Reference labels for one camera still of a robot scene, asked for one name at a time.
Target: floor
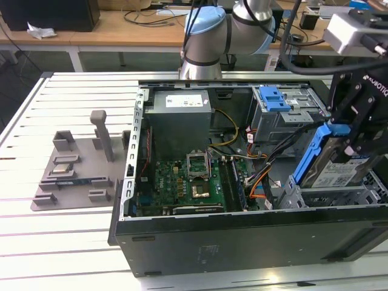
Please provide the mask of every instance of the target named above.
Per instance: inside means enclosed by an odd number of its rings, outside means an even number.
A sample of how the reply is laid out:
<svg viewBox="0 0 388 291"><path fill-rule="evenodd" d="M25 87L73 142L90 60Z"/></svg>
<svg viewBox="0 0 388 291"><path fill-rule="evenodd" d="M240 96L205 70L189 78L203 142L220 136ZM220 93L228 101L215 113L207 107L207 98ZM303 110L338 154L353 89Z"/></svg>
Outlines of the floor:
<svg viewBox="0 0 388 291"><path fill-rule="evenodd" d="M71 60L65 52L26 53L44 72L73 72ZM18 64L11 65L6 62L0 66L0 132L41 75L28 60L26 61L22 53L18 52L16 55ZM175 71L179 66L178 53L125 53L124 58L127 65L121 67L118 53L81 53L85 69L90 72ZM263 70L266 59L265 55L238 55L235 70Z"/></svg>

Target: aluminum extrusion tabletop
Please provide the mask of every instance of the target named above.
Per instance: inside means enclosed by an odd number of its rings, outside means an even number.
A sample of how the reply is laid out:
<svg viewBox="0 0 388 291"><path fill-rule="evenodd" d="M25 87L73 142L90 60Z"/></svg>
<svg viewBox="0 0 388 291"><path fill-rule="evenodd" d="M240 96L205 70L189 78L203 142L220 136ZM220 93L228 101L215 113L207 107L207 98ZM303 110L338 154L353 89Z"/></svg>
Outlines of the aluminum extrusion tabletop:
<svg viewBox="0 0 388 291"><path fill-rule="evenodd" d="M224 76L302 78L284 72ZM57 130L71 130L75 138L93 136L90 112L104 109L111 136L119 136L131 129L138 81L177 77L55 73L37 82L0 135L0 290L386 290L388 241L351 263L136 279L120 248L107 244L112 207L30 210ZM330 85L331 76L315 79Z"/></svg>

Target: motherboard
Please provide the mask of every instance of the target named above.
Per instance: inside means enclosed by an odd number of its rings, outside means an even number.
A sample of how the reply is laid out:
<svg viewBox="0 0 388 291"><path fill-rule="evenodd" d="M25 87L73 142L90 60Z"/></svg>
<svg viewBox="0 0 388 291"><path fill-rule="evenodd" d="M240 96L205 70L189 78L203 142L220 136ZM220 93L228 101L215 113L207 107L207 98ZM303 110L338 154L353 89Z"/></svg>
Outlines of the motherboard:
<svg viewBox="0 0 388 291"><path fill-rule="evenodd" d="M153 190L139 194L141 216L216 213L246 208L244 193L236 196L240 193L239 188L242 189L241 181L248 177L243 159L208 160L201 155L187 160L158 161L155 168Z"/></svg>

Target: green circuit board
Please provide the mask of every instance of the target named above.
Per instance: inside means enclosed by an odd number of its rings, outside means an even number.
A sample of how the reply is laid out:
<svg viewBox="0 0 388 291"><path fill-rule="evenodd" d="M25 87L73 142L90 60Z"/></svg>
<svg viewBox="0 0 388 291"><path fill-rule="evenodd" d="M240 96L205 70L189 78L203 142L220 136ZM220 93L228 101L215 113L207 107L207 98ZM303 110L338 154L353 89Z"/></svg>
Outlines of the green circuit board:
<svg viewBox="0 0 388 291"><path fill-rule="evenodd" d="M187 161L158 161L155 169L155 191L152 196L140 196L142 216L162 215L163 207L179 206L225 206L222 183L219 176L218 160L210 161L210 178L208 181L189 179ZM193 160L191 171L197 172L206 169L203 160ZM240 180L247 176L245 160L236 160L236 168ZM208 187L209 197L194 198L195 185L204 184Z"/></svg>

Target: table leg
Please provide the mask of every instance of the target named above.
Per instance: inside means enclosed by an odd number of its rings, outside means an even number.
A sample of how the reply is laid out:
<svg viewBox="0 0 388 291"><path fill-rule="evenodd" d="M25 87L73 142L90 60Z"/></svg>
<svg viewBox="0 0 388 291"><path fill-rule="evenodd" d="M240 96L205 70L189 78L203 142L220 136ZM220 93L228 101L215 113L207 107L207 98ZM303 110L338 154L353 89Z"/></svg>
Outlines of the table leg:
<svg viewBox="0 0 388 291"><path fill-rule="evenodd" d="M79 58L79 50L78 48L76 47L72 47L69 51L68 51L69 55L70 55L70 59L72 60L72 64L73 64L73 68L74 68L74 72L83 72L84 71L84 68L82 66L82 62L81 62L81 59Z"/></svg>
<svg viewBox="0 0 388 291"><path fill-rule="evenodd" d="M267 58L267 63L264 71L275 71L279 61L279 52L278 51L269 51L269 55Z"/></svg>
<svg viewBox="0 0 388 291"><path fill-rule="evenodd" d="M4 57L13 65L17 64L18 63L18 59L17 57L15 56L14 52L11 51L11 50L6 50L4 52L2 52L2 54L4 55Z"/></svg>
<svg viewBox="0 0 388 291"><path fill-rule="evenodd" d="M120 60L120 66L121 67L125 67L126 63L125 63L124 53L123 52L119 52L119 60Z"/></svg>

